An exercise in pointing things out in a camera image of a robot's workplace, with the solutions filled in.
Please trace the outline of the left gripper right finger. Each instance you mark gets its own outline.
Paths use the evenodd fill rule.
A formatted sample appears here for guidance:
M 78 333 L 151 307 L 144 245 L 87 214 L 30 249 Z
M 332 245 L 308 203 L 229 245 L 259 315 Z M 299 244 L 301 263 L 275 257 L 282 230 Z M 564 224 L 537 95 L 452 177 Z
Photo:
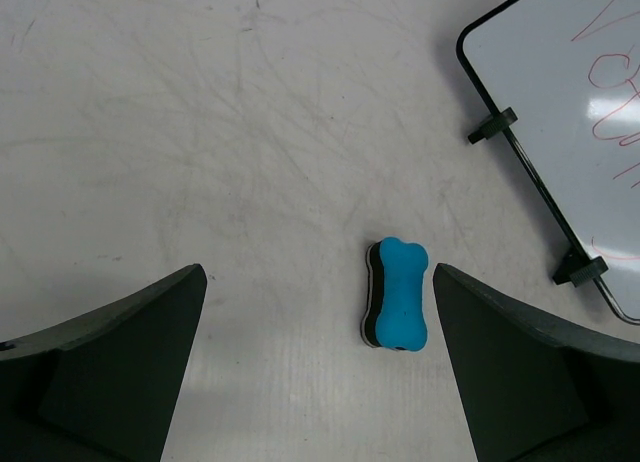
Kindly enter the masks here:
M 451 265 L 437 265 L 433 285 L 478 460 L 638 460 L 638 344 Z

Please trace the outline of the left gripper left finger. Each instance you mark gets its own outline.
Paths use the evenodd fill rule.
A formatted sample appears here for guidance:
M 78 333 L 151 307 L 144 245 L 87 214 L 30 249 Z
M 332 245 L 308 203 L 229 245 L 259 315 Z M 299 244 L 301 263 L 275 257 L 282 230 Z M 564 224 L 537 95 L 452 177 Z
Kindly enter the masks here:
M 2 342 L 2 460 L 160 460 L 206 288 L 202 266 L 189 265 Z

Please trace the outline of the blue bone-shaped eraser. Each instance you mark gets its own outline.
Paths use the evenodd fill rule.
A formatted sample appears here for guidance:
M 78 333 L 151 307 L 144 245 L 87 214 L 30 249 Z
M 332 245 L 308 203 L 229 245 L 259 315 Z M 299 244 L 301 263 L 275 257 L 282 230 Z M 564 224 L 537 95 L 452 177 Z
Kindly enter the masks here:
M 366 252 L 367 305 L 361 336 L 374 348 L 418 352 L 428 341 L 423 310 L 429 256 L 423 246 L 386 237 Z

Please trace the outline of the small black-framed whiteboard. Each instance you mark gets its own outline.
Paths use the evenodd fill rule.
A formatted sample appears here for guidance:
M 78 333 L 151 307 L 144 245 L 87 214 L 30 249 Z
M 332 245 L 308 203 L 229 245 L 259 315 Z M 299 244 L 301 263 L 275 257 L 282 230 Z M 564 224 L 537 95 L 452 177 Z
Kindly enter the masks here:
M 557 284 L 595 284 L 639 321 L 639 0 L 507 0 L 456 55 L 571 247 Z

